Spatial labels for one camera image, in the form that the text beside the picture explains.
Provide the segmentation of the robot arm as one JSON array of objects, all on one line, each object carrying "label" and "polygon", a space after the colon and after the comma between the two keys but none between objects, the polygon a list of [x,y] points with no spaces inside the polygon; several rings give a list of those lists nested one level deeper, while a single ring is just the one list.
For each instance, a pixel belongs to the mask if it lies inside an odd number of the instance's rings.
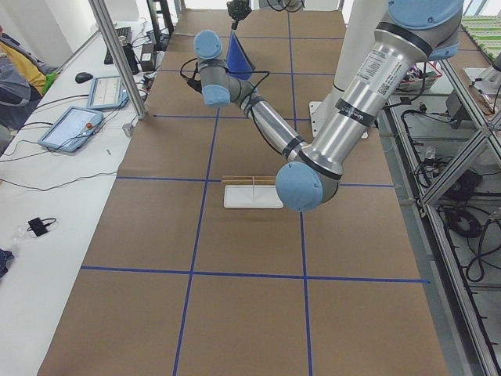
[{"label": "robot arm", "polygon": [[279,199],[305,212],[330,200],[343,163],[374,123],[409,68],[454,56],[459,47],[461,1],[357,1],[348,21],[341,61],[348,86],[322,103],[326,120],[307,143],[259,95],[256,85],[234,78],[222,59],[222,41],[213,31],[193,41],[201,94],[209,107],[235,103],[262,137],[286,159],[276,176]]}]

